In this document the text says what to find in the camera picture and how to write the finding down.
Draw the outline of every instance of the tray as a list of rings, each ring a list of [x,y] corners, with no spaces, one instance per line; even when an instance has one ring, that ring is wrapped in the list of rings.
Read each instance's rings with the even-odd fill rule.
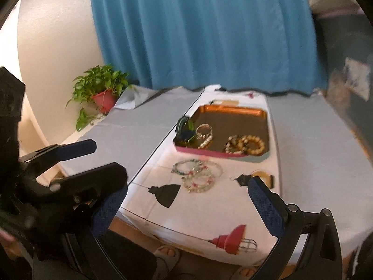
[[[235,107],[226,105],[203,105],[191,116],[195,127],[209,124],[213,128],[213,139],[205,148],[198,149],[195,140],[186,144],[173,139],[177,151],[220,158],[251,157],[253,162],[263,161],[269,155],[269,133],[267,112],[258,108]],[[233,135],[255,135],[265,144],[265,150],[259,156],[232,154],[223,152],[228,138]]]

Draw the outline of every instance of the red flower pot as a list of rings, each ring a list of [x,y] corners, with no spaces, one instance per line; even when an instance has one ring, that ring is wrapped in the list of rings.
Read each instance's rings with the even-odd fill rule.
[[[116,97],[113,95],[111,89],[100,92],[97,95],[92,96],[92,99],[100,108],[100,112],[103,114],[108,113],[116,103]]]

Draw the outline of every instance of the table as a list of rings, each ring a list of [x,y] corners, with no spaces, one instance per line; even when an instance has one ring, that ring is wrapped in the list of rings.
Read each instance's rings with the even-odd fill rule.
[[[204,93],[209,92],[214,97],[224,94],[224,92],[215,91],[217,88],[207,87]],[[147,235],[163,239],[165,243],[172,242],[187,251],[200,255],[203,253],[204,256],[224,262],[249,264],[266,256],[266,252],[275,242],[275,240],[271,240],[273,237],[269,236],[267,244],[265,242],[264,244],[259,243],[261,239],[266,240],[266,229],[263,224],[258,225],[262,231],[255,233],[259,250],[256,254],[230,255],[208,242],[220,235],[231,233],[235,226],[241,224],[249,225],[246,228],[245,237],[253,237],[249,235],[251,225],[248,216],[254,214],[255,211],[252,204],[250,206],[249,198],[245,198],[247,191],[244,188],[237,188],[239,197],[229,197],[229,194],[223,193],[226,197],[221,201],[214,202],[213,208],[208,200],[200,198],[201,202],[199,203],[203,205],[202,208],[215,211],[215,207],[219,207],[226,212],[228,205],[236,208],[241,201],[242,203],[247,201],[247,214],[243,213],[242,216],[225,214],[226,219],[219,219],[216,215],[207,213],[203,213],[203,218],[200,219],[196,219],[195,215],[192,215],[193,224],[188,222],[188,218],[191,218],[193,213],[189,207],[179,207],[179,202],[176,200],[170,209],[163,210],[154,203],[154,198],[152,199],[154,196],[149,194],[145,188],[153,182],[157,183],[156,185],[173,180],[180,182],[179,178],[174,178],[173,174],[169,172],[169,168],[174,161],[183,159],[184,154],[173,152],[175,156],[172,154],[162,158],[161,156],[157,157],[155,152],[166,152],[167,142],[162,141],[170,131],[174,130],[173,126],[177,119],[186,111],[191,111],[190,107],[199,96],[201,99],[202,95],[177,89],[161,95],[133,111],[112,111],[105,120],[94,126],[81,138],[81,140],[94,139],[98,145],[96,153],[63,162],[62,167],[68,175],[72,175],[117,161],[127,168],[130,180],[134,179],[133,183],[129,185],[128,196],[117,216],[130,220]],[[268,163],[271,161],[268,159],[266,166],[266,170],[272,172],[278,180],[277,183],[275,182],[275,188],[279,188],[278,191],[285,203],[295,203],[304,211],[320,212],[324,207],[329,208],[338,229],[342,255],[347,255],[373,230],[373,194],[371,192],[373,190],[373,168],[370,161],[365,157],[353,133],[349,131],[323,97],[313,95],[306,98],[289,94],[281,97],[265,98],[262,96],[261,98],[263,101],[258,105],[263,108],[267,106],[273,122],[273,126],[270,125],[270,127],[274,128],[276,132],[277,165],[276,162]],[[156,134],[152,138],[146,138],[143,142],[140,136],[147,136],[150,131],[155,131]],[[141,146],[137,147],[136,154],[133,154],[133,148],[136,145]],[[225,163],[230,162],[224,159],[217,161],[224,168],[226,168]],[[237,174],[246,172],[246,170],[236,169],[240,164],[239,162],[234,163],[234,167],[231,168],[233,170],[232,176],[236,175],[234,171],[237,171]],[[154,177],[156,172],[159,175],[158,180]],[[231,182],[229,176],[223,176],[213,189],[206,192],[204,199],[208,199],[208,193],[218,194],[222,190],[230,189],[231,185],[228,184],[235,182]],[[181,189],[177,198],[200,196],[182,192]],[[148,200],[139,202],[136,199]],[[175,220],[170,220],[168,217],[176,207],[187,213],[187,215],[173,214],[177,222],[183,225],[183,228],[175,225]],[[206,223],[212,224],[212,222],[216,226],[210,230],[205,230],[202,226]],[[202,240],[195,237],[197,234],[191,235],[191,233],[197,232],[204,233],[199,237]],[[290,263],[296,263],[304,240],[305,237],[301,237]]]

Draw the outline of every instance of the curtain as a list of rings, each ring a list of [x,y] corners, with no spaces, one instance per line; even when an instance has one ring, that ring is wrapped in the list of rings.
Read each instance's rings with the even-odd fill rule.
[[[91,0],[105,63],[144,87],[326,87],[308,0]]]

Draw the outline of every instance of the floor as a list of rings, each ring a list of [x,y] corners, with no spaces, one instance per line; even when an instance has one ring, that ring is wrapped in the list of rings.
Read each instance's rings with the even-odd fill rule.
[[[151,252],[162,245],[161,242],[144,235],[118,218],[113,220],[110,229]],[[198,280],[229,280],[238,267],[181,251],[180,261],[167,280],[176,280],[179,273],[191,273]],[[292,268],[292,266],[287,267],[281,279],[288,276]]]

